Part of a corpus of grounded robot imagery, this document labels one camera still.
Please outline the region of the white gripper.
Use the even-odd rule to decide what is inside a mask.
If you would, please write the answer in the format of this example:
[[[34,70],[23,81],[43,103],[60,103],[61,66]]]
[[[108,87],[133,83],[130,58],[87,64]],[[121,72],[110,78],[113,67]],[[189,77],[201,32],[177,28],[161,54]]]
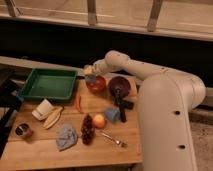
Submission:
[[[93,66],[86,65],[83,69],[85,75],[105,75],[110,72],[109,66],[104,59],[97,60]]]

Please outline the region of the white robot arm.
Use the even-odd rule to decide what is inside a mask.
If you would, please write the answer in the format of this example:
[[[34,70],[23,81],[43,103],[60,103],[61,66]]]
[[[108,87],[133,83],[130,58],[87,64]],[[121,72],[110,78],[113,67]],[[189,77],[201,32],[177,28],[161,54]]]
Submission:
[[[110,51],[84,68],[86,75],[124,70],[142,81],[137,110],[143,171],[198,171],[189,111],[206,95],[203,81],[184,71],[131,59]]]

